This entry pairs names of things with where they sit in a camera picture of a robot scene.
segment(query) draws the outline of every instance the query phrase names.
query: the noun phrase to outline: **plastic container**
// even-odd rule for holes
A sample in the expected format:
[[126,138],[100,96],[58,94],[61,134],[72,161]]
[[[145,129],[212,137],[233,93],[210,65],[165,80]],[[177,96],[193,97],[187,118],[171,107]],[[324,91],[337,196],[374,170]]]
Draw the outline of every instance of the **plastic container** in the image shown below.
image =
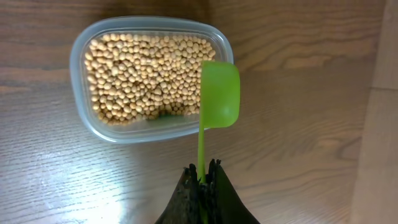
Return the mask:
[[92,110],[86,79],[84,54],[91,39],[105,33],[141,35],[191,35],[206,39],[216,51],[215,59],[233,63],[233,53],[226,37],[216,28],[200,22],[169,17],[115,17],[87,27],[76,39],[70,54],[70,76],[79,115],[85,126],[101,139],[116,143],[135,143],[176,138],[198,132],[199,115],[164,116],[153,121],[138,121],[127,126],[110,126]]

